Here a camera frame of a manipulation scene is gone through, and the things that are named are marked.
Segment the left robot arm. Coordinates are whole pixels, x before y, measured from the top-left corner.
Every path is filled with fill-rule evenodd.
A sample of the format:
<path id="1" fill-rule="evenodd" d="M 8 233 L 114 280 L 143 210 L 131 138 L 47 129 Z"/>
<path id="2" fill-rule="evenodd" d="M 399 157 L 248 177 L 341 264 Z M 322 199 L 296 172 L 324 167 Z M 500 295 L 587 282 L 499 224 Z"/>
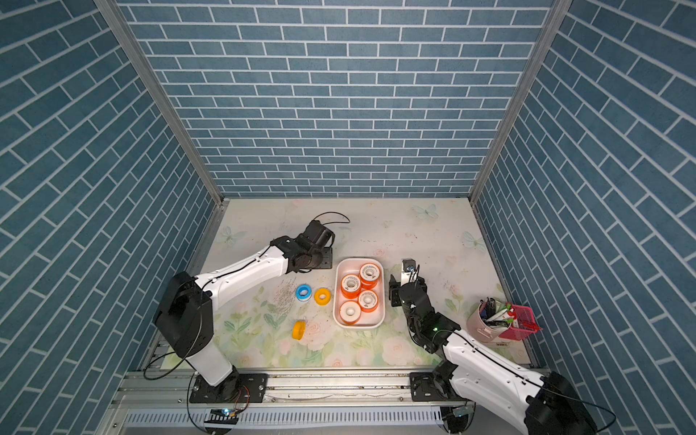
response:
<path id="1" fill-rule="evenodd" d="M 237 263 L 199 275 L 181 272 L 170 279 L 153 324 L 175 355 L 199 373 L 198 402 L 229 402 L 244 393 L 239 372 L 214 342 L 217 311 L 268 280 L 331 268 L 334 242 L 335 233 L 313 219 L 298 236 L 273 239 Z"/>

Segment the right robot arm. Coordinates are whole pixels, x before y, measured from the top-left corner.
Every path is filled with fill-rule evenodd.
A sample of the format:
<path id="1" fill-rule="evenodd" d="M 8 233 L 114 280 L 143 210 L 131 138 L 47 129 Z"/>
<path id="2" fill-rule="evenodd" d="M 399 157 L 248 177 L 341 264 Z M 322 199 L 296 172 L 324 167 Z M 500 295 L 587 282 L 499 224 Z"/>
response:
<path id="1" fill-rule="evenodd" d="M 596 434 L 588 403 L 556 372 L 513 364 L 435 311 L 422 277 L 389 282 L 390 302 L 404 312 L 411 340 L 442 361 L 428 384 L 447 402 L 475 402 L 523 434 Z"/>

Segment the orange sealing tape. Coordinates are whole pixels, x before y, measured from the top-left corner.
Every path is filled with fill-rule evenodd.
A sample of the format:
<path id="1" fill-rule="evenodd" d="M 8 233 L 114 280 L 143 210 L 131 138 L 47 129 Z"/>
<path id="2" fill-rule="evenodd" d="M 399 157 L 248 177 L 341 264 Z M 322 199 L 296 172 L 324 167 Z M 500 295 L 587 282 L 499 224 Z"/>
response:
<path id="1" fill-rule="evenodd" d="M 379 307 L 380 299 L 373 290 L 364 290 L 358 297 L 358 304 L 363 313 L 373 313 Z"/>
<path id="2" fill-rule="evenodd" d="M 331 302 L 331 292 L 325 288 L 318 288 L 314 293 L 314 300 L 319 306 L 327 306 Z"/>
<path id="3" fill-rule="evenodd" d="M 360 320 L 362 308 L 357 302 L 349 300 L 341 304 L 338 313 L 342 324 L 352 326 Z"/>
<path id="4" fill-rule="evenodd" d="M 375 263 L 363 264 L 359 270 L 361 288 L 371 290 L 375 288 L 381 279 L 381 269 Z"/>
<path id="5" fill-rule="evenodd" d="M 346 299 L 357 299 L 362 291 L 362 281 L 358 275 L 345 275 L 340 283 L 340 291 Z"/>

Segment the blue tape roll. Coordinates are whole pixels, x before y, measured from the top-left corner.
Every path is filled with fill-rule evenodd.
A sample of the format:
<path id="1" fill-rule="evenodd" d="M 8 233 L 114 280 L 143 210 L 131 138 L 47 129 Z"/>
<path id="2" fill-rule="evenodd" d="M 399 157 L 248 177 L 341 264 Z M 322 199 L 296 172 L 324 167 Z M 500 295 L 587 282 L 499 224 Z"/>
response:
<path id="1" fill-rule="evenodd" d="M 295 297 L 299 302 L 306 302 L 313 297 L 311 286 L 302 284 L 295 289 Z"/>

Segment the small yellow tape roll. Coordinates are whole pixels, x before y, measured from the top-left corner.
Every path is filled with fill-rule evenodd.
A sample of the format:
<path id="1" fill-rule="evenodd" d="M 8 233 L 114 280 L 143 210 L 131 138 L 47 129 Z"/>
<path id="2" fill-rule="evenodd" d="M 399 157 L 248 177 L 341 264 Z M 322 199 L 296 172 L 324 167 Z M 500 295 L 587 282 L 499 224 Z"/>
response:
<path id="1" fill-rule="evenodd" d="M 293 339 L 300 341 L 303 338 L 305 331 L 306 331 L 306 322 L 305 321 L 297 321 L 294 324 L 291 336 Z"/>

